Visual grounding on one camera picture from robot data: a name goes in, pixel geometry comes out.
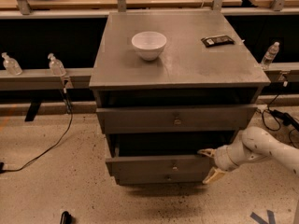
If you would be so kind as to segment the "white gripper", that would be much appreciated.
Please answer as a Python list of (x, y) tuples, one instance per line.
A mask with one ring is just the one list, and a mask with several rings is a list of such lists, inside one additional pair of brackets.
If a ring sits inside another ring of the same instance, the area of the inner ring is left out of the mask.
[(205, 185), (218, 181), (226, 175), (226, 172), (232, 172), (237, 168), (237, 165), (229, 157), (228, 147), (218, 147), (216, 150), (213, 148), (205, 148), (197, 151), (198, 154), (214, 157), (214, 162), (218, 168), (212, 167), (207, 176), (203, 180)]

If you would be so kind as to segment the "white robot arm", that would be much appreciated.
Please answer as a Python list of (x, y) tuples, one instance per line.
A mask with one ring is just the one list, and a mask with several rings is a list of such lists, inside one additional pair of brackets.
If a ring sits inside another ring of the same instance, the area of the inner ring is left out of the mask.
[(216, 224), (298, 224), (298, 148), (260, 127), (234, 142), (198, 151), (212, 161), (204, 183), (214, 190)]

